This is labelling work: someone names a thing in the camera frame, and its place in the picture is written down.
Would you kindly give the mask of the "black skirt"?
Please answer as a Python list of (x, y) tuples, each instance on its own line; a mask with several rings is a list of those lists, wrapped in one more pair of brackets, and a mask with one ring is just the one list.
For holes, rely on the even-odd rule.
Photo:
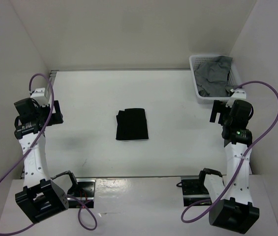
[(116, 140), (136, 141), (149, 139), (145, 109), (129, 108), (123, 111), (119, 110), (116, 120)]

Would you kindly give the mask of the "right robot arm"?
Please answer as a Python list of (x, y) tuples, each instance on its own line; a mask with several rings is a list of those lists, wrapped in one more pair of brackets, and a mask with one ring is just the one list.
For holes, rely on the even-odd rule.
[(209, 193), (212, 208), (209, 223), (229, 231), (245, 234), (259, 219), (259, 208), (253, 206), (249, 190), (248, 147), (252, 133), (247, 129), (252, 105), (243, 100), (234, 100), (232, 105), (214, 101), (210, 122), (222, 126), (222, 138), (226, 153), (227, 174), (204, 168), (199, 174), (197, 189)]

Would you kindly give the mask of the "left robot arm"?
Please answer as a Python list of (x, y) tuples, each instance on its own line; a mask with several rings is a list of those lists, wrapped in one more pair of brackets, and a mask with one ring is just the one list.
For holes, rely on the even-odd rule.
[(63, 123), (59, 102), (40, 105), (33, 98), (25, 98), (14, 104), (18, 116), (15, 118), (14, 135), (19, 141), (24, 159), (23, 190), (15, 195), (16, 204), (34, 224), (48, 219), (69, 207), (66, 196), (79, 192), (79, 183), (68, 179), (62, 188), (55, 184), (48, 172), (43, 125)]

